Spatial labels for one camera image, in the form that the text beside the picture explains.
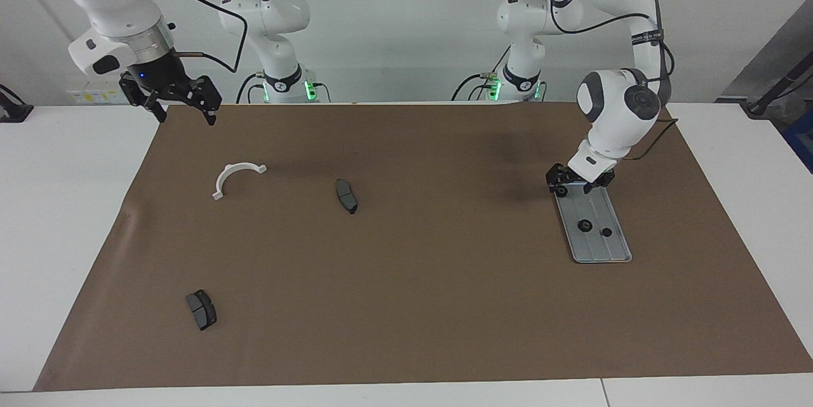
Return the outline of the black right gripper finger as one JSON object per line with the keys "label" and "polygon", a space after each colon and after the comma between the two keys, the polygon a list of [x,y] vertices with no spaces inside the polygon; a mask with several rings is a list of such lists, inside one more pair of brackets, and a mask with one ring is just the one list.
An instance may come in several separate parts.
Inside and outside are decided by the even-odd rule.
{"label": "black right gripper finger", "polygon": [[222,97],[209,76],[200,76],[187,82],[185,104],[201,112],[209,126],[214,126]]}
{"label": "black right gripper finger", "polygon": [[131,106],[150,112],[159,123],[166,121],[166,110],[159,102],[157,92],[152,91],[150,95],[146,95],[133,77],[120,77],[119,88]]}

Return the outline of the silver metal tray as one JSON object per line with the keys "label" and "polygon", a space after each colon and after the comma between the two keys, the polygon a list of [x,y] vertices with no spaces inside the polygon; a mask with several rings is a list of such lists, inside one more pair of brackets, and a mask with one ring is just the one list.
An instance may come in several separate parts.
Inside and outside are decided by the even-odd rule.
{"label": "silver metal tray", "polygon": [[[569,190],[567,197],[553,195],[573,260],[578,264],[630,262],[632,253],[607,190],[597,188],[584,195],[581,185],[564,185]],[[589,233],[578,230],[577,223],[581,219],[592,221],[593,230]],[[601,235],[601,229],[605,227],[613,230],[612,237]]]}

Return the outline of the black clamp stand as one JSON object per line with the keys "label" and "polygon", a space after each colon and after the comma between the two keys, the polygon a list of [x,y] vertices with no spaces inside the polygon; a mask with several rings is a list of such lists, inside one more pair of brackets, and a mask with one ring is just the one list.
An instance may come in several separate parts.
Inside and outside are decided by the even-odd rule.
{"label": "black clamp stand", "polygon": [[0,124],[23,123],[31,114],[34,106],[25,103],[17,93],[0,84]]}

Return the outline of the brown table mat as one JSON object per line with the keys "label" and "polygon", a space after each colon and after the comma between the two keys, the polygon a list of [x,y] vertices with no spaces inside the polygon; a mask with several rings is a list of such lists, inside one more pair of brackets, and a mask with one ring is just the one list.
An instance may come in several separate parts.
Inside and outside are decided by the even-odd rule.
{"label": "brown table mat", "polygon": [[813,371],[675,129],[608,190],[632,260],[587,265],[545,181],[572,104],[168,112],[35,390]]}

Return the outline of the single dark brake pad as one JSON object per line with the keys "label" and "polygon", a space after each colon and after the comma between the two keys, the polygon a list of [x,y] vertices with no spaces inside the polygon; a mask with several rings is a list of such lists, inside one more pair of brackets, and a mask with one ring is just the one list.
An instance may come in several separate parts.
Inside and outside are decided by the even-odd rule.
{"label": "single dark brake pad", "polygon": [[338,178],[335,182],[335,190],[338,202],[349,214],[355,214],[358,210],[358,201],[353,193],[351,184],[345,179]]}

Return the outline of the black slanted pole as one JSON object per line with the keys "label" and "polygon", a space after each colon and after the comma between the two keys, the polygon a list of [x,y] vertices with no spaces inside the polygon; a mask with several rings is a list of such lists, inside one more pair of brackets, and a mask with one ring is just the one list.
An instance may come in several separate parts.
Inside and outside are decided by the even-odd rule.
{"label": "black slanted pole", "polygon": [[800,62],[796,63],[784,77],[778,80],[760,98],[752,102],[746,101],[742,106],[743,111],[750,118],[757,119],[765,114],[772,102],[778,100],[778,98],[793,94],[811,80],[813,80],[813,50],[803,57]]}

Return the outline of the blue crate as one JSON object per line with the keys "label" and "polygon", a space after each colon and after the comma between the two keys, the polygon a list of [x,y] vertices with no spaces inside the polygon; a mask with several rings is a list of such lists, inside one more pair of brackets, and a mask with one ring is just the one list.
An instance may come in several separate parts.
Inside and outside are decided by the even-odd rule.
{"label": "blue crate", "polygon": [[806,112],[781,133],[790,149],[813,175],[813,109]]}

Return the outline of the stacked dark brake pads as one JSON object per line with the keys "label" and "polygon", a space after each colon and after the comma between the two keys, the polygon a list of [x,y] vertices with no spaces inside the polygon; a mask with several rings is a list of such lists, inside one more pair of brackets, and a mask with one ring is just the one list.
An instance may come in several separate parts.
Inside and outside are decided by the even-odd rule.
{"label": "stacked dark brake pads", "polygon": [[185,301],[200,331],[205,331],[216,323],[216,309],[206,291],[197,290],[192,292],[185,296]]}

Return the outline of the dark grey partition panel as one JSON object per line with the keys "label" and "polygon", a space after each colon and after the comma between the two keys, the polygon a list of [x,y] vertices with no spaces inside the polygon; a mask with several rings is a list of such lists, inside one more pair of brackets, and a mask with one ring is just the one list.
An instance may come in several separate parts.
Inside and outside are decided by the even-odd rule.
{"label": "dark grey partition panel", "polygon": [[807,0],[723,90],[718,100],[765,94],[813,51],[813,0]]}

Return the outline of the white wall box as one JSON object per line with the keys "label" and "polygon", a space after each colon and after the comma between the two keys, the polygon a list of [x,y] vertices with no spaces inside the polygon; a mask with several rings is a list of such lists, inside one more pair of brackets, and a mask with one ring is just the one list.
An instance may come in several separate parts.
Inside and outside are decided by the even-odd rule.
{"label": "white wall box", "polygon": [[119,76],[79,77],[72,76],[65,83],[64,93],[70,103],[76,105],[128,105],[119,86]]}

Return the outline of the white curved plastic bracket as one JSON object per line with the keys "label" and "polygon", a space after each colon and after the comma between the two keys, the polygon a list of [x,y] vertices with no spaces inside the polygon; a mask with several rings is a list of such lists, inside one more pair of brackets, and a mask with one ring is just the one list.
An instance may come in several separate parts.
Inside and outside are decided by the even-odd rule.
{"label": "white curved plastic bracket", "polygon": [[218,177],[215,181],[215,192],[212,194],[212,198],[215,201],[219,201],[220,199],[224,198],[224,186],[226,180],[231,176],[237,173],[238,171],[245,171],[250,170],[253,172],[258,173],[259,175],[263,175],[267,172],[267,166],[264,164],[255,164],[252,162],[238,162],[234,164],[227,164],[224,166],[224,169],[220,172]]}

